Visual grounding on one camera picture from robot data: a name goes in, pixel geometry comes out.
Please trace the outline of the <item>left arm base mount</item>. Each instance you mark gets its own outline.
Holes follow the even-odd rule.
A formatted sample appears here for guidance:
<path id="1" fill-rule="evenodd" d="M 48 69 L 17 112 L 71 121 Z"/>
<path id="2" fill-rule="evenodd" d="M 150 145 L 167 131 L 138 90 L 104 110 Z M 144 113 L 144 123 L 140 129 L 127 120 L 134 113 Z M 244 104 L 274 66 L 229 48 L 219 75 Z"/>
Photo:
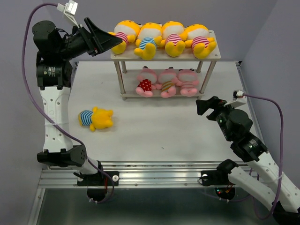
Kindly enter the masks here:
<path id="1" fill-rule="evenodd" d="M 80 172 L 74 172 L 73 175 L 77 177 L 77 186 L 80 187 L 99 187 L 99 186 L 115 186 L 119 185 L 119 172 L 118 171 L 106 171 L 113 182 L 100 172 L 96 174 L 82 174 Z"/>

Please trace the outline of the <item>pink toy yellow striped shirt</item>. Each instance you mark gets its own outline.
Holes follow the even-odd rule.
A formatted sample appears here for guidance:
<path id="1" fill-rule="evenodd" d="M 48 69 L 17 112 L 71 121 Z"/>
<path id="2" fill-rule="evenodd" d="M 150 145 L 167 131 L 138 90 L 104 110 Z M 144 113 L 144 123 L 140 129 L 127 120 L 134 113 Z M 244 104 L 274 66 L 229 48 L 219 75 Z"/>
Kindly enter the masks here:
<path id="1" fill-rule="evenodd" d="M 176 94 L 176 83 L 178 82 L 177 73 L 173 67 L 165 69 L 158 77 L 157 90 L 161 90 L 162 98 L 170 98 Z"/>

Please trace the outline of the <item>yellow toy blue stripes face-down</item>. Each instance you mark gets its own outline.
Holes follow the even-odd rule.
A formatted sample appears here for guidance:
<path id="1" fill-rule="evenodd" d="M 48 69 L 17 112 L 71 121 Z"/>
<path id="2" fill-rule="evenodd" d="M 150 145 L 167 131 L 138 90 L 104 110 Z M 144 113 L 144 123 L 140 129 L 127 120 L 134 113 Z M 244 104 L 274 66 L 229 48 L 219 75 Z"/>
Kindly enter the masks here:
<path id="1" fill-rule="evenodd" d="M 91 132 L 96 129 L 105 129 L 113 126 L 113 110 L 93 107 L 92 110 L 83 110 L 78 114 L 80 126 L 89 127 Z"/>

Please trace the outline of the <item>yellow toy pink stripes face-down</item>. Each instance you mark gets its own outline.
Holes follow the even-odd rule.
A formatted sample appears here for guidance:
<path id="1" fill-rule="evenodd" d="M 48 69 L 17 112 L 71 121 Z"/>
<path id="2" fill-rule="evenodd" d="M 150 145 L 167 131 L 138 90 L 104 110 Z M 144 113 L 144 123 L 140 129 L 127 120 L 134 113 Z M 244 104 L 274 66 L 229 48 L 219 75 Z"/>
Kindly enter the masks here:
<path id="1" fill-rule="evenodd" d="M 143 25 L 140 23 L 136 23 L 132 20 L 123 20 L 119 22 L 114 31 L 110 31 L 109 34 L 117 36 L 122 39 L 122 43 L 112 48 L 112 52 L 114 54 L 122 54 L 124 53 L 126 47 L 135 42 L 140 29 Z"/>

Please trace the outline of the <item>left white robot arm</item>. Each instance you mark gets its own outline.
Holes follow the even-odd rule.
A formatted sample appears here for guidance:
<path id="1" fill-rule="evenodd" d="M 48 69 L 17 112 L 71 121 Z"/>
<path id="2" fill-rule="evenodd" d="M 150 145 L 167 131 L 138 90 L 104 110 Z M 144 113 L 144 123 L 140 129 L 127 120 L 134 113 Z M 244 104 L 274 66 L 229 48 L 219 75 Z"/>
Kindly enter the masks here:
<path id="1" fill-rule="evenodd" d="M 45 20 L 32 27 L 33 41 L 38 48 L 36 58 L 37 86 L 43 100 L 45 142 L 37 154 L 40 163 L 76 169 L 95 185 L 104 181 L 98 161 L 91 160 L 83 143 L 73 144 L 69 132 L 68 101 L 71 92 L 73 67 L 70 60 L 84 53 L 94 57 L 121 43 L 97 27 L 90 18 L 86 27 L 74 26 L 72 34 L 62 37 L 51 21 Z"/>

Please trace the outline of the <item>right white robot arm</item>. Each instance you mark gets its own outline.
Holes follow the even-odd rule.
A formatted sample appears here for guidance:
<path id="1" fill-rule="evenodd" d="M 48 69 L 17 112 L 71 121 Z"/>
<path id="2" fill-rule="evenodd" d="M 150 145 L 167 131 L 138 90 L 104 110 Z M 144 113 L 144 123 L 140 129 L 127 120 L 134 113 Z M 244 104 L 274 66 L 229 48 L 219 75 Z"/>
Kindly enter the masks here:
<path id="1" fill-rule="evenodd" d="M 199 184 L 208 186 L 237 185 L 263 204 L 280 225 L 300 223 L 300 190 L 283 173 L 283 164 L 277 164 L 264 143 L 251 133 L 253 125 L 248 114 L 238 107 L 245 104 L 247 96 L 237 95 L 227 102 L 216 96 L 197 100 L 197 113 L 212 112 L 207 119 L 217 122 L 230 148 L 262 179 L 259 181 L 246 173 L 237 163 L 227 159 L 215 170 L 201 172 Z"/>

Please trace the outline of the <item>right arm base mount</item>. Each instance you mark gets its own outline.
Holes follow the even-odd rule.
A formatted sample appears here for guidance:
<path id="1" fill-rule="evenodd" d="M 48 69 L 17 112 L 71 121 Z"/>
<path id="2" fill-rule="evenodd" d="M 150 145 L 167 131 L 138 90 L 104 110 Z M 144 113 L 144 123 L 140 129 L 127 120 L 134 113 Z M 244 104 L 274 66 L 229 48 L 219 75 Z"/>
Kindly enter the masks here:
<path id="1" fill-rule="evenodd" d="M 229 185 L 228 174 L 218 170 L 201 171 L 198 182 L 205 186 L 224 186 Z"/>

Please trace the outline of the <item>pink toy red polka shirt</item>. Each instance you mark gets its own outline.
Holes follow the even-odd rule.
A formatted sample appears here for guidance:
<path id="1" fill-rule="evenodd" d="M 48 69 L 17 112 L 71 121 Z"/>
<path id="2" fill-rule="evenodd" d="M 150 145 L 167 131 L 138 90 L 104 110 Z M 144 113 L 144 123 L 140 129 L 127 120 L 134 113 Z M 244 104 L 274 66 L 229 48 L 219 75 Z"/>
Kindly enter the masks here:
<path id="1" fill-rule="evenodd" d="M 156 72 L 147 66 L 144 66 L 136 78 L 139 81 L 139 84 L 135 89 L 136 93 L 142 97 L 152 97 L 158 79 Z"/>

